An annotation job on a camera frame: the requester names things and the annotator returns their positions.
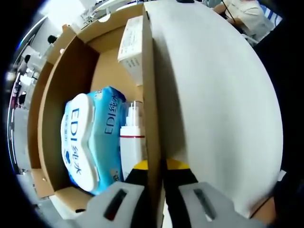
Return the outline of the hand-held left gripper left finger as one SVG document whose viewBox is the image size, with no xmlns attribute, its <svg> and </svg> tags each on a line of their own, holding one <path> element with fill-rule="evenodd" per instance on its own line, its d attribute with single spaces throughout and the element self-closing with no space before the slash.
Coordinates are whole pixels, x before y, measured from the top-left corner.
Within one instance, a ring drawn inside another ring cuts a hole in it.
<svg viewBox="0 0 304 228">
<path fill-rule="evenodd" d="M 93 197 L 83 213 L 60 228 L 148 228 L 150 201 L 148 161 L 136 164 L 125 182 L 115 182 Z"/>
</svg>

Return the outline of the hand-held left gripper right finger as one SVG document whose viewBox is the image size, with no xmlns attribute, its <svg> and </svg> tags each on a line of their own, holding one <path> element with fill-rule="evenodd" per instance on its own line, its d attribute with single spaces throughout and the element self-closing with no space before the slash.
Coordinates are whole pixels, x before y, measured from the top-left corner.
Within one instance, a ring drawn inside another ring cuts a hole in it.
<svg viewBox="0 0 304 228">
<path fill-rule="evenodd" d="M 199 182 L 188 164 L 163 161 L 165 200 L 174 228 L 262 228 L 235 211 L 234 203 L 207 182 Z"/>
</svg>

